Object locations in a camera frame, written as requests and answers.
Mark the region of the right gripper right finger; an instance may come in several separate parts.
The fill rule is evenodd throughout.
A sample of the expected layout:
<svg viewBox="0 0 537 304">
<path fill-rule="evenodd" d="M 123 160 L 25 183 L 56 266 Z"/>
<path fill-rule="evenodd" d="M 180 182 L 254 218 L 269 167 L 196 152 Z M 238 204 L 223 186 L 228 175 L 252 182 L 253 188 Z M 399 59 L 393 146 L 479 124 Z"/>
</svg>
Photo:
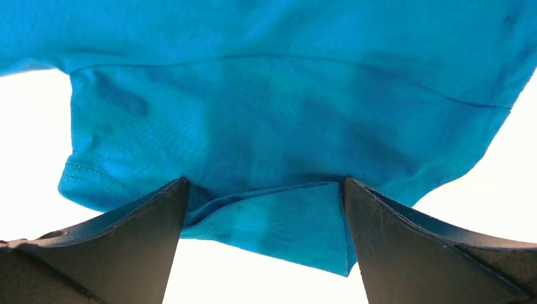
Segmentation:
<svg viewBox="0 0 537 304">
<path fill-rule="evenodd" d="M 369 303 L 535 303 L 536 245 L 470 231 L 346 177 L 343 204 Z"/>
</svg>

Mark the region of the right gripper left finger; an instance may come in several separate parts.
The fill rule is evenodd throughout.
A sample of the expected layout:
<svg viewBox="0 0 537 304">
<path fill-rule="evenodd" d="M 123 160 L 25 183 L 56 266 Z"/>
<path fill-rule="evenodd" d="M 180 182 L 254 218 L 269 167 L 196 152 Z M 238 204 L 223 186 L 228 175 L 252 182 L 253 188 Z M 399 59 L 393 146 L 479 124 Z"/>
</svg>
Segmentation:
<svg viewBox="0 0 537 304">
<path fill-rule="evenodd" d="M 1 242 L 2 303 L 161 303 L 189 198 L 181 178 L 85 222 Z"/>
</svg>

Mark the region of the blue t-shirt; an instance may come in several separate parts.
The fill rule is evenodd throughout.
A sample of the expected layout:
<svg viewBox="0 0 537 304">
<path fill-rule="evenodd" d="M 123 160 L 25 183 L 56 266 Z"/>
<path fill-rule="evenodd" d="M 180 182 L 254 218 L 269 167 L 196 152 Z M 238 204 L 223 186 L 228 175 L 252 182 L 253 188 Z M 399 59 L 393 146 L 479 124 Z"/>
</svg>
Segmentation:
<svg viewBox="0 0 537 304">
<path fill-rule="evenodd" d="M 51 68 L 63 197 L 185 177 L 182 237 L 348 276 L 343 179 L 412 206 L 470 171 L 536 69 L 536 2 L 2 1 L 1 75 Z"/>
</svg>

